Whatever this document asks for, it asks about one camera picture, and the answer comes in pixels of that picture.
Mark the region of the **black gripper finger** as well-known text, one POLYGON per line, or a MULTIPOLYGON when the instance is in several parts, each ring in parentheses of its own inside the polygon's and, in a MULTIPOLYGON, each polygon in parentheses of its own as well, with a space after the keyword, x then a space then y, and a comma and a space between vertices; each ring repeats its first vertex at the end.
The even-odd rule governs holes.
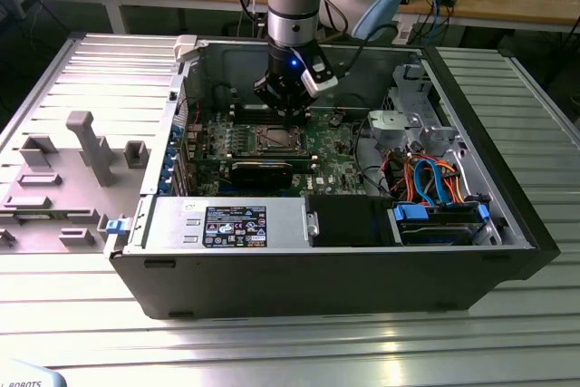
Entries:
POLYGON ((309 107, 314 103, 308 90, 301 82, 290 82, 288 88, 288 125, 302 126, 306 123, 309 107))
POLYGON ((285 118, 292 116, 292 80, 289 76, 266 73, 254 82, 253 90, 264 104, 285 118))

